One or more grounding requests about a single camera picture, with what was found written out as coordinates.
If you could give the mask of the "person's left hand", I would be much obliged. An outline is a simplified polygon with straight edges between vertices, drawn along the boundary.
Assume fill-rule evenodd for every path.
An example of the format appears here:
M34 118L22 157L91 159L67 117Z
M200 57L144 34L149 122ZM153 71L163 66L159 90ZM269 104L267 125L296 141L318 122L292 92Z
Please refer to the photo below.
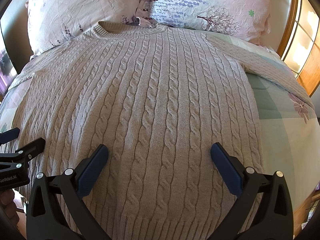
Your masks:
M3 207L5 214L7 215L13 226L16 227L20 221L20 218L16 211L17 206L14 202L15 193L13 189L1 191L0 198L1 207Z

